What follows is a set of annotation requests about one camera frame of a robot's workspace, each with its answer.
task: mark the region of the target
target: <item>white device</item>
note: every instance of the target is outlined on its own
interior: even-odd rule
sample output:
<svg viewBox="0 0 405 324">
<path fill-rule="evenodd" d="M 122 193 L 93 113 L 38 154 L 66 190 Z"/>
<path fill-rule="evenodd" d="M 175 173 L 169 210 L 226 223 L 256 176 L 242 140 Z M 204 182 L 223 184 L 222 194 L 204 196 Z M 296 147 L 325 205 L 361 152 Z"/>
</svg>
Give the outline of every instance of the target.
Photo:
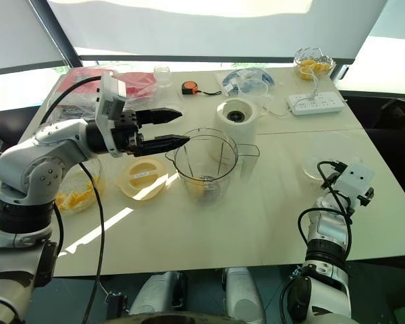
<svg viewBox="0 0 405 324">
<path fill-rule="evenodd" d="M 294 115 L 333 113 L 345 107 L 344 100 L 333 91 L 318 92 L 314 98 L 308 93 L 292 94 L 287 102 Z"/>
</svg>

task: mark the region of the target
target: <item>electrical outlet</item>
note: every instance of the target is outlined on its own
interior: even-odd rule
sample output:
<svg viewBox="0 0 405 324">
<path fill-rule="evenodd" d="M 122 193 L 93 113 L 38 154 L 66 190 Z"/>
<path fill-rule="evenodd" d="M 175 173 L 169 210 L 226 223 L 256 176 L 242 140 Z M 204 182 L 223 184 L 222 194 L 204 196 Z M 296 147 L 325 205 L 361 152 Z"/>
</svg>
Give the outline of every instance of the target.
<svg viewBox="0 0 405 324">
<path fill-rule="evenodd" d="M 343 99 L 332 91 L 319 92 L 315 98 L 308 97 L 308 93 L 292 94 L 288 97 L 288 105 L 294 115 L 333 113 L 345 107 Z"/>
</svg>

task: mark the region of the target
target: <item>tape measure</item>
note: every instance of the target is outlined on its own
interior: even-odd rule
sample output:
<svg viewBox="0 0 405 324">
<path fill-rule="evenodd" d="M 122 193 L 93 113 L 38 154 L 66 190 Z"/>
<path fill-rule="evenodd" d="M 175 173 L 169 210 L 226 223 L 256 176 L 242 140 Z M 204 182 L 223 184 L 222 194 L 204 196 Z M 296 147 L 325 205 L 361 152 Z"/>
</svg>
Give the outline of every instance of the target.
<svg viewBox="0 0 405 324">
<path fill-rule="evenodd" d="M 217 91 L 217 92 L 204 92 L 201 90 L 198 90 L 198 85 L 196 84 L 195 81 L 185 81 L 182 84 L 182 94 L 183 95 L 196 95 L 198 92 L 204 93 L 207 96 L 216 96 L 220 95 L 222 91 Z"/>
</svg>

